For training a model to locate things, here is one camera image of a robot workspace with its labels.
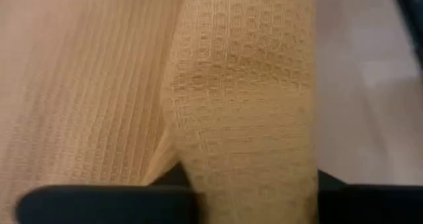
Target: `floor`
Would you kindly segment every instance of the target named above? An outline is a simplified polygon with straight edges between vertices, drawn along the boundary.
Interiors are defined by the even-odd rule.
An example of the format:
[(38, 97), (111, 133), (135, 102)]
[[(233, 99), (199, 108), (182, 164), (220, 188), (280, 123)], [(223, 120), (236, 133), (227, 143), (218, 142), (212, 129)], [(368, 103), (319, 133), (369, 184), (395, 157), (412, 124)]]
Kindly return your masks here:
[(394, 0), (317, 0), (319, 168), (423, 185), (423, 87)]

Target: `textured fabric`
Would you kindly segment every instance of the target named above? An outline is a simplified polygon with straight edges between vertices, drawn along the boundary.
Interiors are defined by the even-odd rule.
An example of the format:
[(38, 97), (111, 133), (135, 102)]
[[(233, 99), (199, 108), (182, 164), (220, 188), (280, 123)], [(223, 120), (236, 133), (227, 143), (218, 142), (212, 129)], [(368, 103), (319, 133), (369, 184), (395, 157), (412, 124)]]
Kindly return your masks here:
[(185, 0), (162, 99), (210, 223), (311, 223), (314, 0)]
[(210, 223), (310, 223), (313, 3), (1, 0), (0, 220), (180, 159)]
[(141, 184), (182, 0), (1, 0), (0, 223), (45, 184)]

